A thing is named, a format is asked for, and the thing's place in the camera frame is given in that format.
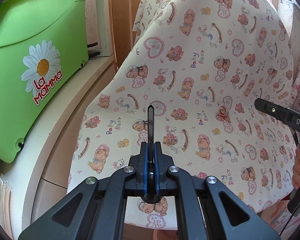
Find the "person's right hand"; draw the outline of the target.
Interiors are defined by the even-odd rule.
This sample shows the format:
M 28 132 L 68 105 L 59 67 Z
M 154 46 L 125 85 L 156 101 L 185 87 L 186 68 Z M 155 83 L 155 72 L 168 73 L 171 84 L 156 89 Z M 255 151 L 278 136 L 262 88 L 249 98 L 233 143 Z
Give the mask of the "person's right hand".
M 295 150 L 295 162 L 293 166 L 292 185 L 294 189 L 300 188 L 300 144 Z

